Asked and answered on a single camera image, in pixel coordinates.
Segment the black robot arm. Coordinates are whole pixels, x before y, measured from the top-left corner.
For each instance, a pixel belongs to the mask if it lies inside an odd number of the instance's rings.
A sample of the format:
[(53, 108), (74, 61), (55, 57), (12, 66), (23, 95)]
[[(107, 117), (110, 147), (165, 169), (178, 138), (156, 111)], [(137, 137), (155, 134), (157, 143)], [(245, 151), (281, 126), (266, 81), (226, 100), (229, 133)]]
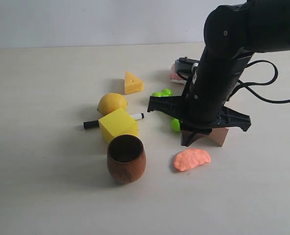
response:
[(181, 58), (176, 73), (185, 81), (180, 96), (150, 97), (148, 112), (160, 111), (179, 120), (181, 145), (208, 136), (213, 129), (239, 127), (247, 131), (248, 115), (225, 107), (241, 88), (239, 80), (252, 66), (255, 53), (290, 50), (290, 0), (248, 0), (220, 5), (204, 24), (205, 47), (200, 60)]

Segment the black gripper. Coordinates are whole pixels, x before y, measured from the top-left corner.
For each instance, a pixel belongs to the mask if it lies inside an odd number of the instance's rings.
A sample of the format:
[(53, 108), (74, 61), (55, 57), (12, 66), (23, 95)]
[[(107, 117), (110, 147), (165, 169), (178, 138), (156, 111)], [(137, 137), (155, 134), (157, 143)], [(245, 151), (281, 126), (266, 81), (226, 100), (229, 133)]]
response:
[(224, 85), (187, 81), (179, 96), (150, 96), (147, 111), (162, 112), (182, 122), (181, 146), (189, 147), (196, 137), (207, 137), (214, 128), (239, 127), (247, 131), (250, 117), (225, 107), (237, 82)]

